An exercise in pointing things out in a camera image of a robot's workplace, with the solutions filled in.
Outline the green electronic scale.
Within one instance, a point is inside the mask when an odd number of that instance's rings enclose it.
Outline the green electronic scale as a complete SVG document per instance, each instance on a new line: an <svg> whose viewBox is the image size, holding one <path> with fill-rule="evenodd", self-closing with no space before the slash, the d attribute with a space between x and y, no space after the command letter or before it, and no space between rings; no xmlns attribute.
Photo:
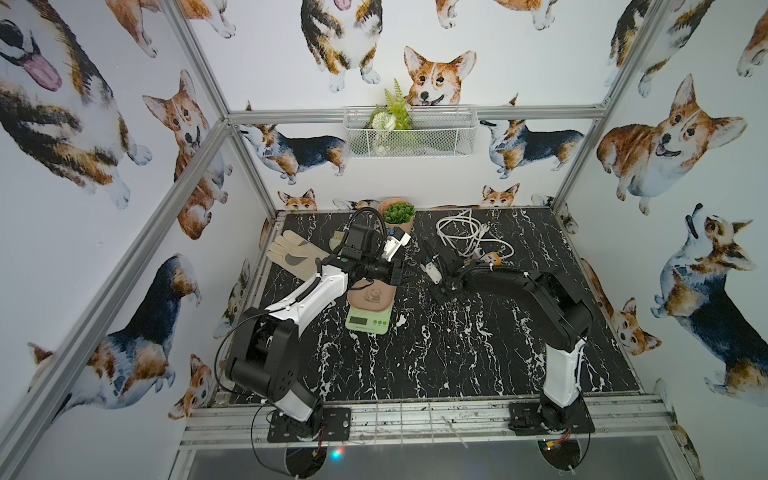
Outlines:
<svg viewBox="0 0 768 480"><path fill-rule="evenodd" d="M382 311L370 311L349 307L345 327L350 331L384 335L389 330L394 305Z"/></svg>

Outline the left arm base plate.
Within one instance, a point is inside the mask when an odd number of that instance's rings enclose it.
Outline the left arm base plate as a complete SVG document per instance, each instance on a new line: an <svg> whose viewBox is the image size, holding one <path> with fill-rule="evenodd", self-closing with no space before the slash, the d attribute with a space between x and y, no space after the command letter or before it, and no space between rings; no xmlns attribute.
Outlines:
<svg viewBox="0 0 768 480"><path fill-rule="evenodd" d="M269 443L295 443L311 441L347 441L350 438L352 410L332 407L316 408L310 418L299 421L279 412L269 420Z"/></svg>

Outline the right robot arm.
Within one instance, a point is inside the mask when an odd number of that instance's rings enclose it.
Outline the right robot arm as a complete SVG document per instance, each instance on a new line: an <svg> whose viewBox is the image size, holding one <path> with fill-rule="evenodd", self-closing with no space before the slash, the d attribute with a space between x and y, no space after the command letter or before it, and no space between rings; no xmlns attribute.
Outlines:
<svg viewBox="0 0 768 480"><path fill-rule="evenodd" d="M512 299L539 323L546 372L537 414L545 428L566 429L583 403L581 362L596 316L572 278L560 270L521 269L500 261L460 257L443 246L424 245L419 266L438 301L470 293Z"/></svg>

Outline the orange power strip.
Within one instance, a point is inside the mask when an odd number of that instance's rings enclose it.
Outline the orange power strip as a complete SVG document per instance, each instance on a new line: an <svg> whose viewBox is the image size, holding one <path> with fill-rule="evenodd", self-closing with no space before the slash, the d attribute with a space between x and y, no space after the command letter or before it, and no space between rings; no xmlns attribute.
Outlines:
<svg viewBox="0 0 768 480"><path fill-rule="evenodd" d="M497 252L483 252L483 251L476 251L474 253L474 258L478 262L485 263L490 266L499 266L502 264L502 257Z"/></svg>

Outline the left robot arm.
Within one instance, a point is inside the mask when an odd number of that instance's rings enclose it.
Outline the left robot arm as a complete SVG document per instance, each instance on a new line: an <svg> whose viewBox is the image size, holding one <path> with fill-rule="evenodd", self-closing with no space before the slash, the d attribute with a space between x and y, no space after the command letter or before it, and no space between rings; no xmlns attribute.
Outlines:
<svg viewBox="0 0 768 480"><path fill-rule="evenodd" d="M315 432L322 402L300 378L300 337L313 320L357 282L366 279L397 286L404 272L404 249L411 235L387 228L382 214L365 207L352 214L340 242L327 253L293 231L273 242L272 261L303 283L283 299L243 312L224 368L237 387L267 400L293 422Z"/></svg>

